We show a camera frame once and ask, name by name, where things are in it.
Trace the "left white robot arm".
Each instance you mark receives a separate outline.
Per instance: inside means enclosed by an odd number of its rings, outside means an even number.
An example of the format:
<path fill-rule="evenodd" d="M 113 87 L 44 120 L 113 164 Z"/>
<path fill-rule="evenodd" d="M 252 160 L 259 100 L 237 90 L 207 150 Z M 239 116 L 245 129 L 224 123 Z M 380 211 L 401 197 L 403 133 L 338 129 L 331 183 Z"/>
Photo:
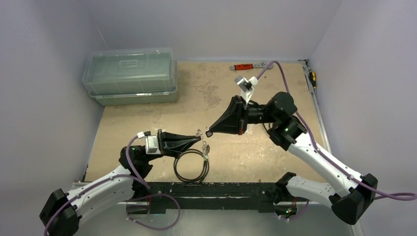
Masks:
<path fill-rule="evenodd" d="M 164 156 L 178 158 L 195 143 L 199 135 L 180 135 L 162 131 L 137 133 L 121 150 L 119 166 L 103 177 L 80 188 L 51 193 L 39 218 L 45 236 L 72 236 L 98 213 L 118 203 L 152 197 L 145 177 L 150 161 Z"/>

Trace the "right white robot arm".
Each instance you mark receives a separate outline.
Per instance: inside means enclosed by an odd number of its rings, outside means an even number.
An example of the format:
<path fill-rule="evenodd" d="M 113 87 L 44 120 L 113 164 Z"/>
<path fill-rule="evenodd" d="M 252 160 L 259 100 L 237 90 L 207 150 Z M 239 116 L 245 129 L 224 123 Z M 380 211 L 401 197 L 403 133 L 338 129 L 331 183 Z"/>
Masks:
<path fill-rule="evenodd" d="M 208 128 L 206 136 L 242 135 L 249 124 L 270 123 L 271 128 L 267 130 L 270 140 L 304 161 L 324 179 L 320 183 L 288 172 L 275 184 L 274 202 L 304 198 L 329 207 L 343 222 L 356 224 L 375 199 L 377 179 L 372 174 L 354 171 L 319 146 L 307 126 L 296 117 L 297 110 L 287 92 L 278 92 L 267 104 L 246 102 L 236 95 L 222 116 Z"/>

